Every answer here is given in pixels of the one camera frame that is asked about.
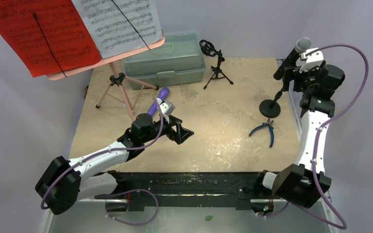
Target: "robotic arm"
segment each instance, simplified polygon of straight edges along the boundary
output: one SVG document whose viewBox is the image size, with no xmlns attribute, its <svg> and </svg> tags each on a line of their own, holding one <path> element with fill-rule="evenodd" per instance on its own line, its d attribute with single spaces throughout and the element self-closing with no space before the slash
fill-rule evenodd
<svg viewBox="0 0 373 233">
<path fill-rule="evenodd" d="M 55 180 L 65 171 L 70 171 L 49 190 L 45 203 L 55 214 L 68 210 L 77 200 L 89 198 L 100 194 L 110 194 L 118 186 L 117 180 L 109 173 L 97 173 L 110 166 L 125 163 L 139 154 L 145 148 L 144 143 L 166 135 L 178 145 L 194 135 L 193 131 L 181 126 L 182 120 L 171 116 L 174 106 L 168 101 L 160 101 L 159 107 L 163 114 L 163 128 L 160 133 L 161 122 L 153 122 L 149 114 L 139 114 L 131 127 L 109 146 L 89 155 L 70 159 L 62 156 L 52 160 L 41 179 L 35 186 L 35 191 L 44 198 L 46 192 Z"/>
<path fill-rule="evenodd" d="M 326 65 L 322 52 L 306 56 L 310 49 L 301 54 L 305 61 L 301 67 L 284 67 L 283 91 L 288 91 L 289 82 L 294 80 L 294 91 L 302 92 L 300 101 L 302 135 L 297 161 L 278 174 L 264 171 L 262 186 L 292 203 L 310 208 L 319 198 L 312 175 L 313 150 L 317 130 L 321 131 L 318 144 L 316 171 L 323 192 L 328 191 L 331 179 L 325 176 L 323 151 L 329 125 L 319 128 L 334 116 L 335 104 L 330 100 L 335 90 L 345 79 L 344 72 L 336 66 Z"/>
</svg>

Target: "white sheet music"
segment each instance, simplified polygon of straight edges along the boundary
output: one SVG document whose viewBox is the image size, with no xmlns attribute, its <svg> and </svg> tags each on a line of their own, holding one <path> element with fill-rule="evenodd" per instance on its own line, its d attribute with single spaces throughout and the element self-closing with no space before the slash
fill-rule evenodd
<svg viewBox="0 0 373 233">
<path fill-rule="evenodd" d="M 145 47 L 112 0 L 72 0 L 102 58 Z M 148 45 L 163 35 L 153 0 L 114 0 Z"/>
</svg>

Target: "pliers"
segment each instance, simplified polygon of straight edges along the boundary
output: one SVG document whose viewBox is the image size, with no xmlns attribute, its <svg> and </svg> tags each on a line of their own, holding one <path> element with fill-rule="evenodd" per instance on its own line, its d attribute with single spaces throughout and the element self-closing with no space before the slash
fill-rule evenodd
<svg viewBox="0 0 373 233">
<path fill-rule="evenodd" d="M 259 130 L 259 129 L 262 129 L 262 128 L 266 127 L 266 126 L 269 126 L 269 128 L 270 128 L 270 134 L 271 134 L 271 143 L 270 143 L 270 147 L 272 147 L 272 145 L 274 144 L 274 131 L 273 131 L 274 127 L 272 126 L 272 123 L 273 123 L 273 122 L 274 122 L 274 120 L 270 120 L 270 119 L 268 118 L 267 123 L 262 123 L 262 125 L 260 125 L 260 126 L 256 127 L 255 129 L 253 129 L 253 130 L 251 131 L 251 133 L 250 133 L 250 136 L 251 136 L 252 134 L 254 134 L 255 131 L 257 131 L 257 130 Z"/>
</svg>

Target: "white wall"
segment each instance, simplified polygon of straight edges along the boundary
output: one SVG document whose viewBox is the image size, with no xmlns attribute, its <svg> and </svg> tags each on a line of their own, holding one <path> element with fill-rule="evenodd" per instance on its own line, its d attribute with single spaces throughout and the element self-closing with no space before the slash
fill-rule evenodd
<svg viewBox="0 0 373 233">
<path fill-rule="evenodd" d="M 0 233 L 38 231 L 34 186 L 54 157 L 68 156 L 91 74 L 32 79 L 0 36 Z"/>
<path fill-rule="evenodd" d="M 226 57 L 285 58 L 318 0 L 156 0 L 164 32 L 198 29 Z"/>
<path fill-rule="evenodd" d="M 333 202 L 349 224 L 347 232 L 373 232 L 373 1 L 321 0 L 302 36 L 311 38 L 312 47 L 352 44 L 368 57 L 370 73 L 361 97 L 328 131 L 325 168 L 333 178 Z M 346 48 L 323 53 L 327 63 L 339 66 L 346 74 L 333 98 L 337 114 L 356 94 L 363 78 L 363 62 Z"/>
</svg>

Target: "microphone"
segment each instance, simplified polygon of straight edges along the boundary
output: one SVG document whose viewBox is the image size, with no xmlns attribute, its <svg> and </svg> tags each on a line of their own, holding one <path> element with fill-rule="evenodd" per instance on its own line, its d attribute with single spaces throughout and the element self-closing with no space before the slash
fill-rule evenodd
<svg viewBox="0 0 373 233">
<path fill-rule="evenodd" d="M 277 71 L 274 73 L 274 78 L 280 80 L 284 76 L 284 68 L 288 65 L 296 66 L 298 58 L 300 58 L 301 53 L 305 52 L 311 47 L 311 40 L 303 37 L 299 38 L 295 43 L 294 49 L 285 59 L 285 61 L 280 65 Z"/>
<path fill-rule="evenodd" d="M 170 94 L 170 89 L 167 88 L 166 86 L 164 86 L 161 89 L 161 91 L 159 91 L 158 99 L 161 99 L 163 101 L 168 97 L 169 94 Z M 151 105 L 151 107 L 148 110 L 148 114 L 153 116 L 155 114 L 155 112 L 157 111 L 157 107 L 158 107 L 158 105 L 156 105 L 156 103 L 154 101 L 153 104 Z"/>
</svg>

